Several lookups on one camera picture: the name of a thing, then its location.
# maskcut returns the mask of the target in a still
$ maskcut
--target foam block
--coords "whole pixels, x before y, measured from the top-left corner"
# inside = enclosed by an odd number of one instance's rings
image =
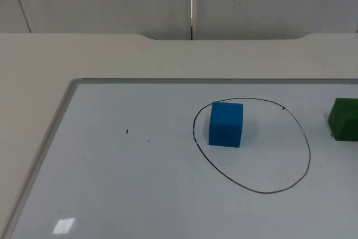
[[[209,145],[240,147],[243,104],[213,102],[210,115]]]
[[[358,99],[337,98],[328,123],[337,141],[358,141]]]

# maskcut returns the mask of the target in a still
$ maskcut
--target green cube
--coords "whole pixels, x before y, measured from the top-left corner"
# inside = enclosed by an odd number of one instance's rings
[[[358,99],[337,98],[328,117],[337,141],[358,141]]]

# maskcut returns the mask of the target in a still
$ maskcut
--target white table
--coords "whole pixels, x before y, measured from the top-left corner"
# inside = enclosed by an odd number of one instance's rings
[[[0,34],[0,234],[74,78],[358,78],[358,35],[156,41],[139,35]]]

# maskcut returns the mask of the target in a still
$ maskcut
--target black circle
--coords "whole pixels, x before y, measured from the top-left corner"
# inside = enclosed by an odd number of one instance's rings
[[[307,148],[308,148],[308,162],[307,162],[307,167],[306,167],[306,171],[305,173],[303,174],[303,176],[301,176],[296,182],[294,182],[292,185],[286,187],[286,188],[283,188],[283,189],[280,189],[280,190],[275,190],[275,191],[259,191],[259,190],[254,190],[254,189],[251,189],[247,186],[244,186],[242,185],[241,183],[239,183],[238,181],[235,181],[234,179],[232,179],[231,177],[229,177],[228,175],[226,175],[223,171],[221,171],[219,168],[217,168],[213,162],[208,158],[208,156],[206,156],[206,154],[204,153],[204,151],[202,151],[199,143],[197,142],[196,138],[195,138],[195,121],[197,119],[197,117],[199,116],[199,114],[204,110],[206,109],[208,106],[211,106],[213,103],[210,103],[204,107],[202,107],[199,112],[196,114],[195,118],[194,118],[194,121],[192,123],[192,136],[194,138],[194,141],[198,147],[198,149],[200,150],[201,154],[204,156],[204,158],[220,173],[222,174],[224,177],[226,177],[228,180],[230,180],[231,182],[239,185],[240,187],[243,187],[244,189],[247,189],[249,191],[252,191],[254,193],[260,193],[260,194],[273,194],[273,193],[280,193],[282,191],[285,191],[285,190],[288,190],[288,189],[291,189],[293,188],[295,185],[298,184],[298,182],[300,182],[308,173],[308,170],[309,170],[309,166],[310,166],[310,163],[311,163],[311,148],[309,146],[309,143],[308,143],[308,139],[307,139],[307,136],[300,124],[300,122],[296,119],[296,117],[284,106],[280,105],[279,103],[277,102],[274,102],[274,101],[271,101],[271,100],[266,100],[266,99],[261,99],[261,98],[253,98],[253,97],[234,97],[234,98],[228,98],[228,99],[223,99],[223,100],[219,100],[219,101],[214,101],[214,102],[224,102],[224,101],[230,101],[230,100],[242,100],[242,99],[246,99],[246,100],[259,100],[259,101],[263,101],[263,102],[269,102],[269,103],[272,103],[272,104],[275,104],[277,106],[280,106],[283,110],[286,110],[291,116],[292,118],[294,118],[294,120],[296,121],[296,123],[298,124],[299,128],[301,129],[302,131],[302,134],[304,136],[304,139],[306,141],[306,144],[307,144]]]

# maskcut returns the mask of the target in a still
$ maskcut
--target blue cube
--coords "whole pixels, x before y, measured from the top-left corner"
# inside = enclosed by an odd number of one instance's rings
[[[243,104],[213,102],[210,115],[209,145],[240,147]]]

